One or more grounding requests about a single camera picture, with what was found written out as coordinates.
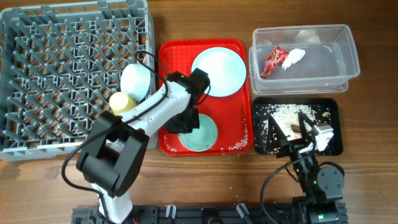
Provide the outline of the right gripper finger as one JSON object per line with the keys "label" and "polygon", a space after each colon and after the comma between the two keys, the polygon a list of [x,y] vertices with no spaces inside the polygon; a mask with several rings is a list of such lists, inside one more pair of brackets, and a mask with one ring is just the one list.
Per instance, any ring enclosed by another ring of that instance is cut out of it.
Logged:
{"label": "right gripper finger", "polygon": [[288,143],[287,137],[273,117],[268,118],[266,148],[278,152]]}
{"label": "right gripper finger", "polygon": [[298,113],[298,123],[300,126],[301,137],[304,141],[309,141],[311,139],[311,134],[307,131],[306,124],[310,127],[313,126],[313,121],[308,118],[308,116],[302,111]]}

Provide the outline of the food scraps and rice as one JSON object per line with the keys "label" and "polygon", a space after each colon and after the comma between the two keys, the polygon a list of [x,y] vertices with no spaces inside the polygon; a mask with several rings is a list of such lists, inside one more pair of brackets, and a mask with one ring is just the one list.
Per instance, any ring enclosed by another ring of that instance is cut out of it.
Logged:
{"label": "food scraps and rice", "polygon": [[[288,141],[300,139],[300,126],[298,113],[305,113],[313,126],[318,123],[331,123],[330,109],[324,105],[300,105],[300,104],[255,104],[253,106],[254,148],[259,154],[275,154],[266,148],[268,118],[275,119]],[[312,127],[306,124],[307,131]]]}

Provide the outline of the green bowl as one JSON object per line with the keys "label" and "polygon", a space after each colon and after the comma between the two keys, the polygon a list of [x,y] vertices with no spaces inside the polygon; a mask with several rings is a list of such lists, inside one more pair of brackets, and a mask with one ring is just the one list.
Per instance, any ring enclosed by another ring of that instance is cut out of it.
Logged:
{"label": "green bowl", "polygon": [[207,115],[199,114],[198,129],[193,129],[191,133],[178,134],[178,140],[189,151],[203,152],[214,146],[218,138],[218,128],[216,123]]}

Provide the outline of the light blue bowl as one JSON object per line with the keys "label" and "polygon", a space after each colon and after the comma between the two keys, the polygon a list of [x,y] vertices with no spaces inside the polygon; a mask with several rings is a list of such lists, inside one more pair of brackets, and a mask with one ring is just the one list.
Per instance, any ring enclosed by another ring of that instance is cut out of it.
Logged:
{"label": "light blue bowl", "polygon": [[143,100],[150,87],[150,71],[141,64],[129,64],[122,72],[121,91],[136,101]]}

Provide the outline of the large light blue plate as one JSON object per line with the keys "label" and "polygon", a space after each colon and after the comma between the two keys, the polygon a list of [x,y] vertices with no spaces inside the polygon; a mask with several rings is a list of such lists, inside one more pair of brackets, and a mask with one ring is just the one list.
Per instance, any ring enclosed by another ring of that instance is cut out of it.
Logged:
{"label": "large light blue plate", "polygon": [[206,72],[210,96],[226,97],[236,93],[246,81],[246,66],[243,59],[231,49],[212,47],[204,50],[194,59],[192,71],[196,68]]}

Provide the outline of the yellow plastic cup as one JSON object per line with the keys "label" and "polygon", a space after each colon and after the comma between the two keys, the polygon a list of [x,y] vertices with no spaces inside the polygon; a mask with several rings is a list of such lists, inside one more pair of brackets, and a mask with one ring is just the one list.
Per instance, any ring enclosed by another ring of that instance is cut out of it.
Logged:
{"label": "yellow plastic cup", "polygon": [[112,94],[109,98],[109,107],[114,115],[119,115],[123,112],[129,111],[136,106],[136,102],[121,91]]}

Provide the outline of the white napkin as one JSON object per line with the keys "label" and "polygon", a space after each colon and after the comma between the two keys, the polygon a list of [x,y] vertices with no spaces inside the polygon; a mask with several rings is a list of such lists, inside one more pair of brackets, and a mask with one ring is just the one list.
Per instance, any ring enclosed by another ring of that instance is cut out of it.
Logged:
{"label": "white napkin", "polygon": [[286,70],[289,68],[291,65],[297,63],[300,61],[303,56],[305,55],[305,50],[304,49],[293,49],[289,52],[288,56],[282,63],[282,68]]}

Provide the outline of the red snack wrapper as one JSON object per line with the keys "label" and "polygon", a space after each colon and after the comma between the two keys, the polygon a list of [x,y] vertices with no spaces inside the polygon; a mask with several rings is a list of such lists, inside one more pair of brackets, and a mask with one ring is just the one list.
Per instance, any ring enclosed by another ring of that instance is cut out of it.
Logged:
{"label": "red snack wrapper", "polygon": [[264,71],[260,74],[262,79],[265,79],[276,67],[278,67],[288,56],[288,51],[277,46],[274,47],[270,56],[266,58]]}

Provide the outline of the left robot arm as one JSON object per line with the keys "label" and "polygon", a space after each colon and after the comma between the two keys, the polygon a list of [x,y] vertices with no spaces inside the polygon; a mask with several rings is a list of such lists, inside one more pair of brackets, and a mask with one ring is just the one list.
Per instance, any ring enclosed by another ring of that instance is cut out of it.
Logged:
{"label": "left robot arm", "polygon": [[160,128],[173,134],[199,128],[197,104],[210,85],[199,68],[185,76],[174,72],[162,88],[135,108],[101,113],[83,143],[76,168],[92,185],[100,212],[109,223],[122,223],[132,211],[129,189],[136,180],[150,137]]}

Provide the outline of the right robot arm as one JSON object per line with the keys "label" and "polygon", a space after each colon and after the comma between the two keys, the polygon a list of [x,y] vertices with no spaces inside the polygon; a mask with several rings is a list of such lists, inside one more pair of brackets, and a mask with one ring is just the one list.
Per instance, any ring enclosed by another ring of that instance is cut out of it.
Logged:
{"label": "right robot arm", "polygon": [[[298,113],[301,138],[289,141],[276,120],[269,117],[267,142],[279,148],[276,157],[289,157],[285,165],[276,169],[264,181],[261,194],[261,212],[267,223],[344,223],[338,201],[343,198],[344,169],[334,162],[319,163],[316,152],[323,151],[333,138],[333,128],[328,123],[314,123],[303,112]],[[303,195],[294,197],[288,204],[264,203],[265,188],[277,173],[293,167],[295,181]]]}

